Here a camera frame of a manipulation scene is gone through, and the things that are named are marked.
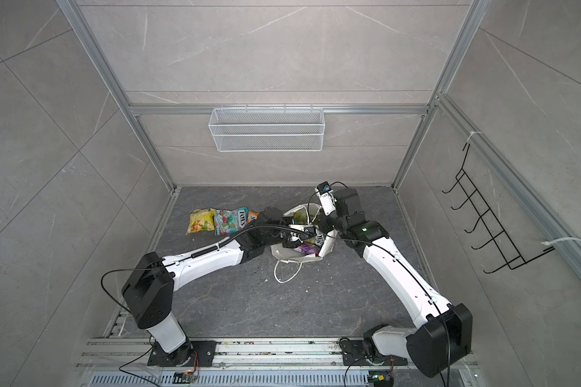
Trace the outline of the white printed paper bag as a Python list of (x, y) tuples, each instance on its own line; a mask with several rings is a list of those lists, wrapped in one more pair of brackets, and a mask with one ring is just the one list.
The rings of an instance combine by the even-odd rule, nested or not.
[[(321, 261), (333, 250), (337, 231), (329, 226), (321, 225), (325, 213), (319, 204), (300, 204), (283, 214), (283, 219), (289, 222), (294, 230), (307, 232), (309, 237), (291, 236), (289, 240), (277, 243), (271, 247), (273, 256), (277, 259), (274, 266), (274, 279), (279, 284), (292, 281), (301, 271), (304, 264)], [(280, 264), (295, 264), (297, 270), (286, 280), (278, 276)]]

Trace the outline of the purple Fox's berries candy bag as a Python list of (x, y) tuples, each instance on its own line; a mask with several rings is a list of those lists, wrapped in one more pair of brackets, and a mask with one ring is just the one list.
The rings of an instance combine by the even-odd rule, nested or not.
[(321, 250), (320, 247), (309, 243), (303, 243), (302, 245), (298, 246), (298, 248), (295, 248), (295, 251), (301, 254), (302, 256), (311, 256), (311, 255), (318, 256), (320, 250)]

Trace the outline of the pink Fox's fruit candy bag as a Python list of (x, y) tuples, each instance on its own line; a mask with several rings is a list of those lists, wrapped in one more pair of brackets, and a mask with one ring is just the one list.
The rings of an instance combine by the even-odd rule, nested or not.
[(251, 222), (255, 221), (258, 218), (258, 216), (259, 216), (258, 212), (249, 211), (247, 222), (251, 223)]

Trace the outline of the green Fox's mint candy bag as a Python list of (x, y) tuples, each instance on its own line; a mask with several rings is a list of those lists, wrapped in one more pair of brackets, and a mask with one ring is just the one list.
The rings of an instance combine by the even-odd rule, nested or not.
[(241, 231), (249, 221), (249, 210), (242, 207), (236, 210), (215, 210), (214, 224), (216, 235), (229, 235)]

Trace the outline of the yellow chips snack bag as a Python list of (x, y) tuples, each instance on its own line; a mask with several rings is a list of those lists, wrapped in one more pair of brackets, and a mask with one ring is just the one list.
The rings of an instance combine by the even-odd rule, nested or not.
[(189, 216), (187, 235), (199, 232), (214, 232), (216, 230), (215, 212), (211, 208), (192, 211)]

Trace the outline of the green yellow Fox's candy bag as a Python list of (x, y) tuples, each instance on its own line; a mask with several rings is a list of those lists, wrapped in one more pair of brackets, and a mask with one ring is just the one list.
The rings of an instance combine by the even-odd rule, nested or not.
[(293, 224), (298, 225), (308, 225), (311, 223), (310, 214), (308, 209), (300, 208), (293, 214)]

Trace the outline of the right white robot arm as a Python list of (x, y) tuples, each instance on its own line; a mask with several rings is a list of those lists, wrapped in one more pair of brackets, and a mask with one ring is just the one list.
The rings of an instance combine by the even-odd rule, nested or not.
[(334, 190), (328, 182), (315, 188), (321, 203), (318, 227), (335, 230), (383, 278), (403, 303), (416, 330), (404, 337), (410, 360), (426, 377), (449, 372), (471, 353), (473, 315), (462, 303), (452, 304), (408, 263), (386, 229), (369, 220), (358, 192)]

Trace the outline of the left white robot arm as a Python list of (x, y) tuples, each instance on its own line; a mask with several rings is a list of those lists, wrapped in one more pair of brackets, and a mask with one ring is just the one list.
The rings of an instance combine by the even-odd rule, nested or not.
[(122, 299), (137, 323), (166, 354), (188, 343), (187, 334), (172, 311), (174, 293), (200, 277), (245, 264), (265, 249), (284, 243), (302, 243), (316, 236), (316, 228), (292, 225), (277, 208), (268, 207), (252, 222), (222, 240), (175, 256), (148, 253), (124, 283)]

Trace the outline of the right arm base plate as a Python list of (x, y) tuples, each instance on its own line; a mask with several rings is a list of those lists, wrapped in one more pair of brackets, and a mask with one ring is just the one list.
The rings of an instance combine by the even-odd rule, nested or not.
[(369, 340), (342, 337), (337, 341), (345, 366), (406, 366), (408, 360), (399, 356), (383, 355)]

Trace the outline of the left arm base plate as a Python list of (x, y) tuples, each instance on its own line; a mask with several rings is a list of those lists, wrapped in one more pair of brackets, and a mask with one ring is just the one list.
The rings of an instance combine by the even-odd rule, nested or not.
[(172, 353), (165, 352), (159, 343), (152, 347), (148, 358), (148, 366), (158, 367), (193, 367), (198, 361), (198, 367), (211, 367), (217, 342), (214, 340), (188, 340)]

